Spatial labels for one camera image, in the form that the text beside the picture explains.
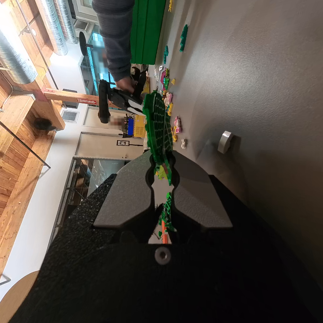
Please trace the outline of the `white curved lego brick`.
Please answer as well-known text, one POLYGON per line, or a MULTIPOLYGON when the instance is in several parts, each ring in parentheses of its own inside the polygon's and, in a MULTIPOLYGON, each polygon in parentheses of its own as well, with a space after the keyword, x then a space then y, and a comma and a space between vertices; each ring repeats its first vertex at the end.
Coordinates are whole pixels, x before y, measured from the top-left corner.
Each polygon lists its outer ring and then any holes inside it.
POLYGON ((225 154, 230 147, 230 143, 233 136, 234 135, 231 132, 224 131, 223 134, 221 135, 217 151, 220 152, 221 154, 225 154))

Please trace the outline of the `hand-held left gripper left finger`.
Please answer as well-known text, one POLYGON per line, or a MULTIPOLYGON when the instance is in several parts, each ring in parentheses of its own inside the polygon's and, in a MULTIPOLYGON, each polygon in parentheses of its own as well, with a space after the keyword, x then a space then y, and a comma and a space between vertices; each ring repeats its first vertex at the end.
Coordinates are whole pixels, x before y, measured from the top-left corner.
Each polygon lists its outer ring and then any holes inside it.
POLYGON ((94 227, 131 232, 139 243, 148 243, 158 222, 155 210, 155 162, 150 151, 118 171, 94 221, 94 227))

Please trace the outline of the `pile of colourful lego pieces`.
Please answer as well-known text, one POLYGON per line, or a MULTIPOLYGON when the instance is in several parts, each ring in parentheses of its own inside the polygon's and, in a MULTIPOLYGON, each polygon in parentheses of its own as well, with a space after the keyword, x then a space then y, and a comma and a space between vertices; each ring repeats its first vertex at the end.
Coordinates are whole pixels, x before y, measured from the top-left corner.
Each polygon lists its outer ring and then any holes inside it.
POLYGON ((182 127, 182 121, 179 116, 175 116, 174 121, 171 121, 171 115, 173 110, 173 93, 167 92, 166 90, 161 92, 162 94, 162 100, 165 105, 165 114, 166 118, 170 123, 171 126, 171 136, 173 143, 176 143, 178 140, 178 135, 182 133, 183 127, 182 127))

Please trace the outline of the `large teal lego piece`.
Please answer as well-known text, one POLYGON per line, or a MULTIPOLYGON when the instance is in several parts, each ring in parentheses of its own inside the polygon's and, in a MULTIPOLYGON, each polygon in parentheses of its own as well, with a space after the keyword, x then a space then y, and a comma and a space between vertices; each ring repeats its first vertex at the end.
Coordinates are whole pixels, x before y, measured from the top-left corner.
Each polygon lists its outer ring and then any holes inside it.
POLYGON ((180 52, 182 53, 185 48, 186 38, 187 38, 187 32, 188 32, 188 25, 185 24, 180 36, 180 52))

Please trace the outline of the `black round lamp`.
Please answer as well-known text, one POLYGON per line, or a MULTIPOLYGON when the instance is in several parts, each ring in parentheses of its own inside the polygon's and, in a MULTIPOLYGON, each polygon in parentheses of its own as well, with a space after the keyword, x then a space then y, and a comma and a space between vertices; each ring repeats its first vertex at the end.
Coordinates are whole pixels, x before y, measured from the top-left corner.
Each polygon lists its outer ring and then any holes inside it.
POLYGON ((94 46, 92 44, 88 44, 86 41, 86 37, 82 31, 79 32, 79 47, 82 55, 88 56, 88 49, 93 49, 94 46))

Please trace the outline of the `silver ventilation duct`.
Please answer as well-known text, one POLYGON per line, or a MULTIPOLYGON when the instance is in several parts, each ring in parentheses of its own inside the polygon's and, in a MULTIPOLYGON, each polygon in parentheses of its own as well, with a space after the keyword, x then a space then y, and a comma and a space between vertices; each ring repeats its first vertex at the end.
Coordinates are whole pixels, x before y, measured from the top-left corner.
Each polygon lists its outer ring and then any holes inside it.
POLYGON ((53 0, 38 0, 36 2, 54 53, 65 56, 68 53, 68 48, 53 0))
POLYGON ((9 30, 0 30, 0 60, 17 84, 32 83, 38 75, 21 39, 9 30))
POLYGON ((59 18, 65 41, 71 44, 77 44, 75 28, 72 21, 72 15, 67 0, 54 0, 54 6, 59 18))

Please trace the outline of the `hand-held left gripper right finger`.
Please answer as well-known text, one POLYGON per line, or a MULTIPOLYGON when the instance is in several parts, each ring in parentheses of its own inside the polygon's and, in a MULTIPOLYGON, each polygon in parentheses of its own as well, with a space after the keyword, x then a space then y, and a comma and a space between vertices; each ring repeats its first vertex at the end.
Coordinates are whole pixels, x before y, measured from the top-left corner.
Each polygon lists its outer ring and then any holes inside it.
POLYGON ((191 159, 172 152, 172 243, 188 243, 194 235, 231 229, 232 222, 209 174, 191 159))

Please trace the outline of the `black dome fixture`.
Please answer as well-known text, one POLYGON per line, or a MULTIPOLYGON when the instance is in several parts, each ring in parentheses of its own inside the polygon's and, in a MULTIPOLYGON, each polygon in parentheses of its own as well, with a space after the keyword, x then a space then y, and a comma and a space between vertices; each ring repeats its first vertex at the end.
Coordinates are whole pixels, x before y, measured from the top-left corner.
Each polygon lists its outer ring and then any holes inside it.
POLYGON ((57 132, 57 127, 54 127, 49 119, 45 118, 35 118, 33 122, 34 127, 40 131, 55 131, 57 132))

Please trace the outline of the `person's right hand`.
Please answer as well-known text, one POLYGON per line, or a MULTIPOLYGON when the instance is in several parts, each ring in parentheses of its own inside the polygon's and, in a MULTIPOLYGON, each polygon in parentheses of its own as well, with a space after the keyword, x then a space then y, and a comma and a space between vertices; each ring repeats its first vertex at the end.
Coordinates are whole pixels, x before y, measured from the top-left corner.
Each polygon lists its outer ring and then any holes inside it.
POLYGON ((137 81, 133 79, 132 76, 126 76, 118 81, 115 81, 116 87, 122 91, 129 92, 133 94, 137 85, 137 81))

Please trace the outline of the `wall vent grille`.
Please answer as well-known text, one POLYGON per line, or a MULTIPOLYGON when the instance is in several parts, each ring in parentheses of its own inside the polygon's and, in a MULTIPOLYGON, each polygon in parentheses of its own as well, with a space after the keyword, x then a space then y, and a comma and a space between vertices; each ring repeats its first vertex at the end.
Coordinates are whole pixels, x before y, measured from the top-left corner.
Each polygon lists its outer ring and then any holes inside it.
POLYGON ((61 116, 65 123, 77 123, 79 111, 64 110, 62 111, 61 116))

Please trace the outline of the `wooden beam with red label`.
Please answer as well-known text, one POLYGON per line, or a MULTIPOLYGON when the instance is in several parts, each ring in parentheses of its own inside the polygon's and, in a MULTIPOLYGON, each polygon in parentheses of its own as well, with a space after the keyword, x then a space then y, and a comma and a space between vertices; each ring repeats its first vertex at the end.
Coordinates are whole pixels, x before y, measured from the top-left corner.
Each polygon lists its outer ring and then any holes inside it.
POLYGON ((70 91, 60 91, 53 88, 46 88, 45 86, 43 86, 41 92, 49 100, 83 103, 95 106, 99 105, 99 97, 95 95, 81 94, 70 91))

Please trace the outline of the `green lego model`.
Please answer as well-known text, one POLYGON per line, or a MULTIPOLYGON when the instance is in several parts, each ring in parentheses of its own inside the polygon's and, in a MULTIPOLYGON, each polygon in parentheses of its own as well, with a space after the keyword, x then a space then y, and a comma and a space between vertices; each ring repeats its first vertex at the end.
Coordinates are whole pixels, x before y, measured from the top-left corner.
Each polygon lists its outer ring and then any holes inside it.
POLYGON ((166 179, 172 185, 172 169, 170 157, 173 151, 172 127, 162 96, 158 91, 147 94, 143 104, 143 114, 146 116, 145 125, 147 145, 154 160, 154 172, 159 179, 166 179))

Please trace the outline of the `glass partition window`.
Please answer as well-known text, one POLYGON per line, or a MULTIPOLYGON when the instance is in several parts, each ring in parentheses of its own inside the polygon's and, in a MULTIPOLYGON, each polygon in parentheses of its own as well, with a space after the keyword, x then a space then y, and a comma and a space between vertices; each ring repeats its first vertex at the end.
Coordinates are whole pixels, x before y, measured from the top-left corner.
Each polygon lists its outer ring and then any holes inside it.
POLYGON ((54 231, 59 230, 66 218, 110 175, 116 174, 129 162, 127 159, 74 157, 58 208, 54 231))

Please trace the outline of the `green storage box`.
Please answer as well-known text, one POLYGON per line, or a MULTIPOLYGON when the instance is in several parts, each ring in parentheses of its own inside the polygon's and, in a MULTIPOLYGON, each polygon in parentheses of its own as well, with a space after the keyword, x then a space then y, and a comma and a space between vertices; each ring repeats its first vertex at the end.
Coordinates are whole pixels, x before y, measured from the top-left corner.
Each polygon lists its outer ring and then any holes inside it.
POLYGON ((165 0, 135 0, 131 29, 131 63, 154 65, 165 0))

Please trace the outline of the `yellow lego set box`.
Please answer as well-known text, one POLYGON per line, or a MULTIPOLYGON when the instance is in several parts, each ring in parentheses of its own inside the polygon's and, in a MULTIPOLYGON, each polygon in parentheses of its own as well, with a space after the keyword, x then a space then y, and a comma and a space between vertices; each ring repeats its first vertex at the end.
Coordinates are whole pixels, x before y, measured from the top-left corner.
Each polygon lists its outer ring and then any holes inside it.
POLYGON ((135 115, 133 136, 136 138, 144 138, 146 135, 146 124, 147 119, 145 115, 135 115))

